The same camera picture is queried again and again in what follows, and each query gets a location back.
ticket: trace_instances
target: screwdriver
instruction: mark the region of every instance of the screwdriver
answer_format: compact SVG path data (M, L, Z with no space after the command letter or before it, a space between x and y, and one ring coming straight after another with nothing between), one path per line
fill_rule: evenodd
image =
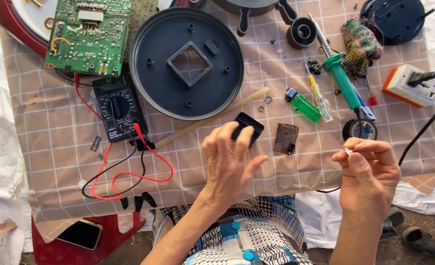
M368 91L370 92L370 98L368 101L370 102L370 106L373 108L374 116L376 118L375 123L381 123L381 115L379 114L378 101L371 90L370 81L368 81L368 77L365 78L365 84L368 87Z
M327 60L322 64L322 66L324 66L327 71L330 71L332 73L332 76L334 77L335 82L338 85L338 89L342 91L342 95L345 98L345 101L347 102L349 108L353 109L356 113L359 113L358 108L361 106L361 103L354 91L353 84L350 82L349 77L342 68L343 60L340 59L340 56L342 54L332 54L332 51L329 48L329 45L327 44L327 41L325 40L321 29L319 28L319 25L316 21L314 21L311 14L309 14L309 18L315 24L317 39L321 43L324 53L327 57Z
M317 102L317 105L319 106L319 111L322 115L322 118L327 123L333 121L334 118L332 117L331 109L329 105L327 105L325 98L322 96L321 90L319 89L319 85L315 82L314 76L311 75L308 65L304 63L304 66L306 67L306 71L309 75L308 76L309 84L311 86L312 93L314 94L314 99Z

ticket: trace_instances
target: digital multimeter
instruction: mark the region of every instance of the digital multimeter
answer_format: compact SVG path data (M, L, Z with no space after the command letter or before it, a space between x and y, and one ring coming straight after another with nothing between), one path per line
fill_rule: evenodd
M114 143L129 139L130 137L124 131L132 137L138 136L133 127L134 123L139 124L142 133L149 132L139 105L136 89L128 73L122 73L117 78L98 79L91 84L109 142Z

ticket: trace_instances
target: blue button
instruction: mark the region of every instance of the blue button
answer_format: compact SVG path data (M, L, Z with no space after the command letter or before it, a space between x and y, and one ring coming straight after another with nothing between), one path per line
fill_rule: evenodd
M240 224L239 224L239 222L232 222L231 227L232 227L232 229L237 231L240 229Z
M244 260L246 260L246 261L252 261L254 258L252 252L250 252L250 251L244 251L242 256L244 257Z

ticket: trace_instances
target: green soldering iron handle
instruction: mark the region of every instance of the green soldering iron handle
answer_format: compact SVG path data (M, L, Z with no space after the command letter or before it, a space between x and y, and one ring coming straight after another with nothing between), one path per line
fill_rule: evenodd
M362 106L362 104L360 103L360 100L358 100L355 91L353 91L352 82L350 82L349 77L342 68L343 60L340 59L341 55L342 54L339 53L337 55L329 57L322 65L325 66L325 69L327 69L327 71L330 71L332 73L332 76L334 77L335 82L338 85L338 89L342 91L342 95L345 98L347 104L349 105L349 108L356 109Z

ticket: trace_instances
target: green lighter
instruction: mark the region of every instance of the green lighter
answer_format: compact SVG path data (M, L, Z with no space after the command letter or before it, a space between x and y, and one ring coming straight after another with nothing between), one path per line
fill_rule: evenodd
M288 92L286 92L286 99L291 106L302 112L311 121L316 123L321 118L319 110L301 96L301 94L296 92L296 90L290 88Z

